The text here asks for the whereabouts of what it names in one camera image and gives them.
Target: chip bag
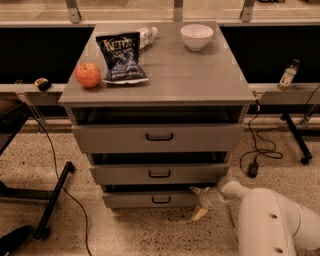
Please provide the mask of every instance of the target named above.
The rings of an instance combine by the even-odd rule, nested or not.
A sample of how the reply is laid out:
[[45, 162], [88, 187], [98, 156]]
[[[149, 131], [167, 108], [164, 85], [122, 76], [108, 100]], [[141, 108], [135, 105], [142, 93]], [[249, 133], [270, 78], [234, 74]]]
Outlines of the chip bag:
[[108, 66], [108, 83], [125, 84], [147, 81], [139, 62], [140, 33], [97, 36], [96, 41]]

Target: plastic bottle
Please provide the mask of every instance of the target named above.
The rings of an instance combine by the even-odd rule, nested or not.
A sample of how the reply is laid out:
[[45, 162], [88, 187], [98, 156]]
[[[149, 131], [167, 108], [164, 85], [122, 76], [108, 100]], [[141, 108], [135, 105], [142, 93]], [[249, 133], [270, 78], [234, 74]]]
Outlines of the plastic bottle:
[[158, 29], [156, 27], [152, 27], [152, 28], [143, 27], [138, 29], [138, 32], [140, 32], [140, 50], [141, 50], [146, 45], [151, 44], [153, 42], [154, 37], [158, 33]]
[[285, 69], [282, 78], [278, 84], [278, 88], [281, 91], [285, 91], [289, 88], [293, 78], [298, 72], [300, 61], [294, 59], [293, 62]]

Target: black chair leg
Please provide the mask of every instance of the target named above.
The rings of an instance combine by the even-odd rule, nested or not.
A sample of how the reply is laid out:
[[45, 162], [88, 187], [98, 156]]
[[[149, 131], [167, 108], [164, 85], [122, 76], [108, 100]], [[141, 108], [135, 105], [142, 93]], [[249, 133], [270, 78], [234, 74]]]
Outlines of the black chair leg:
[[63, 184], [69, 174], [69, 172], [74, 172], [75, 168], [74, 165], [71, 162], [67, 162], [64, 166], [63, 172], [59, 178], [59, 181], [57, 182], [57, 185], [52, 192], [52, 196], [49, 200], [49, 203], [47, 204], [47, 207], [42, 215], [42, 218], [39, 222], [39, 225], [34, 233], [33, 238], [35, 239], [46, 239], [50, 236], [50, 229], [47, 228], [47, 223], [50, 219], [51, 213], [55, 207], [55, 204], [58, 200], [59, 194], [63, 188]]

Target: drawer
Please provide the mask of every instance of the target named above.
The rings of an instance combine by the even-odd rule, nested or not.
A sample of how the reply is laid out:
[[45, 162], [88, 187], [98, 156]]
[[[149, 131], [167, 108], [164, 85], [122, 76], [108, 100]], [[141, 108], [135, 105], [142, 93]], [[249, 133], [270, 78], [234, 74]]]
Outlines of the drawer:
[[108, 208], [194, 207], [199, 203], [191, 191], [104, 193], [102, 198]]
[[73, 126], [83, 153], [231, 151], [242, 132], [243, 124]]
[[195, 206], [198, 197], [190, 190], [194, 185], [205, 188], [215, 183], [102, 186], [103, 200], [110, 208]]
[[90, 171], [100, 185], [216, 183], [228, 172], [228, 164], [92, 165]]

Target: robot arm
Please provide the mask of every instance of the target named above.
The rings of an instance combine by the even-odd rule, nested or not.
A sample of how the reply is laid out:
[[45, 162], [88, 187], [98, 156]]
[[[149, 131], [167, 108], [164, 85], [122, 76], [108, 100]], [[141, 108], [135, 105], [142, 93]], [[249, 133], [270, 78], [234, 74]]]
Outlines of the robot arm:
[[200, 205], [193, 219], [198, 220], [216, 202], [240, 200], [240, 256], [296, 256], [295, 247], [320, 248], [320, 215], [265, 188], [249, 189], [226, 176], [218, 186], [196, 189]]

